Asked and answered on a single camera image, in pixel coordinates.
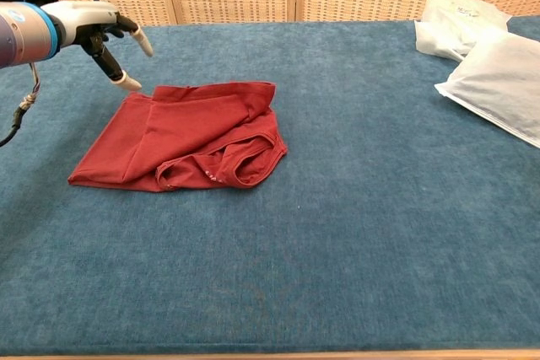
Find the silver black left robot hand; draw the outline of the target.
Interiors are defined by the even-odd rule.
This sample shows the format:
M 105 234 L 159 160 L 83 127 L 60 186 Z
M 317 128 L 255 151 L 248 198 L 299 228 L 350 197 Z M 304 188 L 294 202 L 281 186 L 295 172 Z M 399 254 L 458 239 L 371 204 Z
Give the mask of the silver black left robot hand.
M 58 24 L 61 48 L 81 46 L 117 87 L 131 92 L 142 89 L 141 83 L 121 68 L 105 46 L 109 35 L 122 38 L 128 33 L 144 54 L 152 57 L 154 50 L 139 24 L 105 1 L 59 1 L 48 3 L 41 9 Z

